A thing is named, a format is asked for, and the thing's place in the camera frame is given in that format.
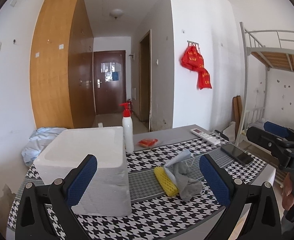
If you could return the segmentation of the person right hand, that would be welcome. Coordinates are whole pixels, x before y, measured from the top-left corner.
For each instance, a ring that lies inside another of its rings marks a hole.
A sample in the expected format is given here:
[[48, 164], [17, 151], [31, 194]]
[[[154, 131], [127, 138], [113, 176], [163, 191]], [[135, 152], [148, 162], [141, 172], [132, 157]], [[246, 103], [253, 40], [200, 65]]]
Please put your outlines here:
[[294, 205], [294, 196], [292, 194], [293, 183], [291, 181], [290, 173], [288, 173], [283, 181], [283, 192], [282, 192], [282, 207], [289, 211]]

